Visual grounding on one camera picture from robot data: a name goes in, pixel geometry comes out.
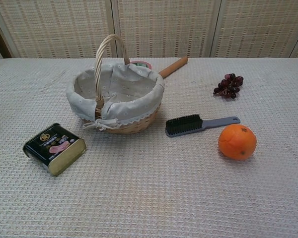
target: food can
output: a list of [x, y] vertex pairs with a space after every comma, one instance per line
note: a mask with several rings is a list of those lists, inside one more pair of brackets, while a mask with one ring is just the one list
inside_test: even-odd
[[57, 176], [86, 151], [86, 144], [83, 139], [55, 123], [27, 141], [23, 151]]

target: grapes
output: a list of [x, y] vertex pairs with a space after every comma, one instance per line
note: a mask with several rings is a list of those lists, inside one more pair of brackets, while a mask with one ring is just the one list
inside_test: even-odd
[[244, 78], [236, 76], [234, 73], [224, 75], [224, 79], [218, 84], [218, 88], [214, 89], [213, 94], [224, 96], [227, 98], [236, 98], [240, 91], [240, 86], [243, 85]]

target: white tablecloth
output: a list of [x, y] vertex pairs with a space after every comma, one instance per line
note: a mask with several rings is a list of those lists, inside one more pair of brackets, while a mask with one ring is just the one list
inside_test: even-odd
[[[159, 72], [177, 59], [142, 60]], [[81, 128], [65, 87], [93, 63], [0, 60], [0, 237], [298, 238], [298, 59], [189, 59], [136, 135]], [[238, 97], [213, 96], [231, 72], [245, 78]], [[191, 114], [238, 116], [257, 136], [254, 155], [223, 157], [223, 127], [165, 135], [167, 119]], [[87, 144], [58, 177], [22, 151], [55, 122]]]

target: wicker basket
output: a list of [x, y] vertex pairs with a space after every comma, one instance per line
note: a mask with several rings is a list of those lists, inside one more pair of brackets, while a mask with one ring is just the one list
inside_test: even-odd
[[[79, 116], [85, 122], [84, 128], [89, 127], [89, 126], [97, 128], [97, 126], [95, 126], [97, 124], [96, 121], [98, 119], [99, 120], [104, 119], [102, 111], [103, 111], [104, 104], [106, 102], [105, 102], [104, 97], [102, 95], [101, 83], [100, 83], [101, 71], [102, 71], [102, 67], [104, 67], [104, 66], [102, 66], [102, 58], [103, 58], [104, 51], [105, 51], [106, 47], [108, 46], [108, 44], [111, 41], [115, 41], [115, 40], [117, 41], [117, 43], [120, 44], [121, 49], [123, 51], [123, 58], [124, 58], [125, 67], [133, 67], [134, 70], [135, 70], [135, 67], [137, 67], [137, 70], [147, 70], [146, 73], [149, 72], [149, 74], [151, 74], [151, 75], [154, 74], [157, 77], [157, 82], [156, 82], [156, 85], [154, 86], [154, 88], [156, 88], [156, 86], [159, 86], [159, 92], [160, 92], [160, 94], [162, 94], [158, 97], [157, 102], [154, 101], [155, 107], [151, 108], [150, 112], [146, 112], [145, 114], [142, 114], [142, 117], [138, 118], [138, 120], [131, 119], [130, 123], [127, 123], [127, 124], [122, 123], [122, 124], [119, 124], [119, 126], [116, 126], [114, 128], [110, 128], [110, 127], [98, 128], [99, 130], [103, 130], [103, 131], [106, 131], [106, 132], [109, 132], [109, 133], [133, 134], [133, 133], [137, 133], [139, 131], [142, 131], [142, 130], [146, 129], [154, 121], [154, 119], [157, 115], [157, 112], [160, 108], [161, 99], [162, 99], [163, 91], [164, 91], [164, 83], [163, 83], [163, 78], [161, 77], [161, 75], [154, 72], [154, 71], [152, 71], [151, 69], [149, 69], [149, 68], [144, 69], [141, 66], [131, 65], [130, 60], [128, 58], [126, 48], [125, 48], [125, 45], [124, 45], [122, 39], [119, 36], [115, 35], [115, 34], [107, 36], [103, 40], [103, 42], [100, 44], [100, 46], [98, 48], [98, 51], [96, 53], [96, 62], [95, 62], [95, 67], [94, 67], [94, 69], [95, 69], [94, 70], [94, 78], [90, 79], [90, 80], [94, 80], [95, 87], [96, 87], [96, 90], [95, 90], [96, 107], [95, 107], [95, 109], [93, 109], [94, 110], [95, 121], [86, 120], [86, 118], [82, 117], [81, 115], [79, 115]], [[74, 112], [77, 112], [78, 103], [77, 102], [73, 103], [72, 102], [73, 99], [71, 100], [71, 98], [73, 98], [72, 97], [73, 94], [76, 94], [76, 97], [77, 96], [81, 97], [81, 95], [77, 95], [77, 91], [75, 92], [74, 84], [75, 84], [75, 80], [71, 82], [69, 90], [67, 91], [67, 96], [68, 96], [68, 100], [69, 100], [69, 103], [71, 105], [71, 108], [73, 109]]]

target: black bristles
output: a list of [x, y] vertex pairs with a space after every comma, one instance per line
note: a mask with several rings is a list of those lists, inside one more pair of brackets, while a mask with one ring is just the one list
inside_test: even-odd
[[202, 127], [203, 120], [199, 115], [190, 115], [168, 120], [165, 124], [167, 132], [172, 134], [184, 133]]

